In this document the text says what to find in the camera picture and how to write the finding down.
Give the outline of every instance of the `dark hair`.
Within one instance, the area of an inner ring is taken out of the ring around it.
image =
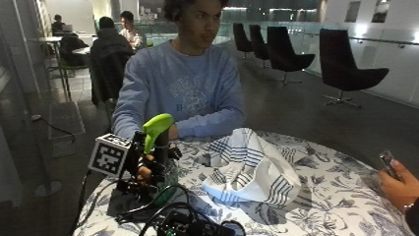
[[[56,14],[56,15],[54,16],[54,19],[58,21],[58,20],[62,20],[63,18],[62,18],[60,15]]]
[[[131,22],[133,22],[133,13],[131,11],[123,11],[121,12],[121,18],[125,18]]]
[[[183,15],[183,10],[193,5],[197,0],[165,0],[164,3],[164,11],[165,11],[165,19],[169,22],[179,22],[181,15]],[[220,0],[221,7],[224,8],[228,4],[228,0]]]
[[[100,19],[100,29],[111,29],[115,27],[116,27],[116,24],[115,24],[113,19],[111,19],[109,17],[103,17]]]

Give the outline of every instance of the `light blue sweater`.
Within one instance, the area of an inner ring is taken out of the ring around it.
[[[188,56],[165,42],[132,56],[113,116],[115,134],[132,139],[161,113],[172,114],[180,138],[229,135],[243,127],[237,65],[223,47],[213,45],[204,55]]]

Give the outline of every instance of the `striped fabric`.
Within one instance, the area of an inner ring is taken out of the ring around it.
[[[204,189],[221,201],[285,206],[297,197],[301,183],[293,163],[308,156],[305,147],[276,147],[241,128],[209,144],[205,156],[215,170]]]

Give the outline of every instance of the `phone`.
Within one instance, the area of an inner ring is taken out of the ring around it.
[[[390,150],[386,149],[386,150],[381,153],[380,159],[381,159],[381,161],[382,161],[382,163],[384,163],[384,165],[385,165],[385,169],[386,169],[389,175],[390,175],[394,179],[397,179],[397,180],[401,181],[401,180],[402,180],[402,179],[401,179],[401,176],[399,176],[398,173],[395,172],[395,170],[394,170],[394,168],[393,168],[393,165],[391,165],[391,163],[393,163],[393,161],[394,161],[394,156],[393,156]]]

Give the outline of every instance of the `green handle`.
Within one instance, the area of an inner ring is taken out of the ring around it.
[[[143,133],[145,137],[144,153],[149,154],[159,135],[171,128],[175,120],[171,114],[160,114],[155,116],[144,125]]]

